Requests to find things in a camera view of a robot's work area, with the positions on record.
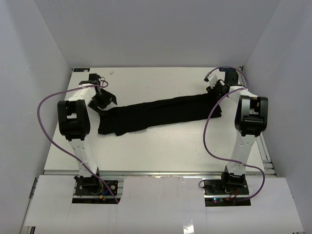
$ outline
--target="white wall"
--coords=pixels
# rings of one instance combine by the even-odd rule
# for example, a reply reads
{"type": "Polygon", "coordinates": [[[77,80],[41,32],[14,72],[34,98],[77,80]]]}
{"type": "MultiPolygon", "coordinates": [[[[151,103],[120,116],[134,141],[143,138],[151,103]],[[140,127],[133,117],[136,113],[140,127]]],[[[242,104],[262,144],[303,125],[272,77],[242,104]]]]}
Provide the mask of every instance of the white wall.
{"type": "MultiPolygon", "coordinates": [[[[49,150],[36,108],[66,88],[70,68],[33,0],[1,0],[0,32],[0,233],[17,234],[49,150]]],[[[51,134],[56,103],[42,110],[51,134]]]]}
{"type": "Polygon", "coordinates": [[[71,67],[241,66],[279,0],[35,0],[71,67]]]}
{"type": "Polygon", "coordinates": [[[265,139],[312,233],[312,1],[282,0],[246,64],[250,90],[269,98],[265,139]]]}

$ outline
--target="purple cable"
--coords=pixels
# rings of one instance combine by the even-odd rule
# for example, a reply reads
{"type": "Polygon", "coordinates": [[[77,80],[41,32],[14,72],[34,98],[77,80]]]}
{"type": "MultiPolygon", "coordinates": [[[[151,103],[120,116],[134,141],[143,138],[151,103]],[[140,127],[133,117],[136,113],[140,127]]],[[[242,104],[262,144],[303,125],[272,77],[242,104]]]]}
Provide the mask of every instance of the purple cable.
{"type": "Polygon", "coordinates": [[[263,180],[262,180],[262,184],[260,186],[260,188],[258,189],[258,191],[253,194],[252,196],[250,197],[247,197],[247,198],[244,198],[244,199],[240,199],[239,201],[245,201],[245,200],[249,200],[255,196],[258,195],[258,193],[262,190],[263,188],[263,185],[264,185],[264,181],[265,181],[265,175],[264,175],[264,172],[263,170],[261,170],[261,168],[259,167],[256,167],[256,166],[252,166],[252,165],[248,165],[248,164],[244,164],[243,162],[241,161],[237,161],[237,160],[233,160],[233,159],[227,159],[227,158],[222,158],[222,157],[218,157],[218,156],[215,156],[213,153],[211,153],[207,147],[207,144],[206,144],[206,132],[207,132],[207,126],[208,126],[208,122],[211,118],[211,115],[213,114],[213,112],[215,111],[216,107],[220,104],[220,102],[226,98],[227,96],[229,96],[230,94],[236,92],[236,91],[239,91],[239,90],[243,90],[245,88],[240,88],[240,89],[236,89],[236,90],[233,90],[233,91],[230,91],[229,93],[227,93],[226,95],[224,95],[213,107],[213,109],[210,111],[209,115],[208,115],[208,118],[207,118],[207,121],[206,121],[206,124],[205,124],[205,128],[204,128],[204,134],[203,134],[203,141],[204,141],[204,147],[206,149],[206,151],[214,158],[216,159],[219,159],[219,160],[222,160],[222,161],[228,161],[228,162],[235,162],[235,163],[239,163],[239,164],[242,164],[242,165],[245,165],[246,167],[251,167],[251,168],[255,168],[257,170],[259,170],[261,173],[262,173],[262,176],[263,176],[263,180]]]}
{"type": "Polygon", "coordinates": [[[69,89],[69,90],[66,90],[66,91],[61,91],[61,92],[57,92],[57,93],[54,93],[54,94],[51,94],[47,97],[45,97],[38,105],[38,108],[37,108],[37,118],[38,118],[38,122],[39,122],[39,125],[43,131],[43,133],[45,134],[45,136],[48,138],[48,140],[53,144],[55,145],[58,149],[62,150],[64,153],[68,154],[69,156],[73,157],[74,159],[76,159],[79,163],[81,163],[84,168],[91,174],[93,175],[95,178],[97,178],[98,180],[100,180],[104,185],[105,187],[107,188],[108,192],[113,196],[114,200],[116,201],[116,203],[118,204],[118,200],[117,198],[115,197],[115,195],[113,194],[112,190],[110,189],[110,187],[107,185],[107,183],[101,178],[99,177],[98,175],[94,174],[90,168],[87,167],[87,165],[84,164],[84,162],[78,158],[77,156],[75,156],[74,154],[72,154],[71,152],[63,149],[62,147],[60,147],[56,142],[53,141],[53,139],[49,136],[49,134],[47,133],[47,131],[45,130],[43,124],[42,124],[42,121],[41,121],[41,117],[40,117],[40,108],[41,108],[41,105],[49,98],[51,97],[54,97],[56,95],[59,95],[59,94],[65,94],[65,93],[68,93],[68,92],[71,92],[71,91],[76,91],[76,90],[79,90],[79,89],[84,89],[84,88],[88,88],[88,87],[100,87],[100,88],[106,88],[108,86],[108,82],[104,81],[104,83],[106,83],[107,85],[106,86],[101,86],[101,85],[86,85],[86,86],[83,86],[83,87],[78,87],[78,88],[75,88],[75,89],[69,89]]]}
{"type": "Polygon", "coordinates": [[[248,84],[248,80],[247,80],[247,78],[245,77],[245,75],[244,75],[241,71],[239,71],[238,69],[236,69],[236,68],[234,68],[234,67],[230,67],[230,66],[216,67],[216,68],[212,69],[205,77],[210,76],[210,74],[211,74],[213,71],[215,71],[216,69],[219,69],[219,68],[232,68],[232,69],[236,70],[237,72],[239,72],[239,73],[243,76],[243,78],[244,78],[245,81],[246,81],[246,84],[248,84]]]}

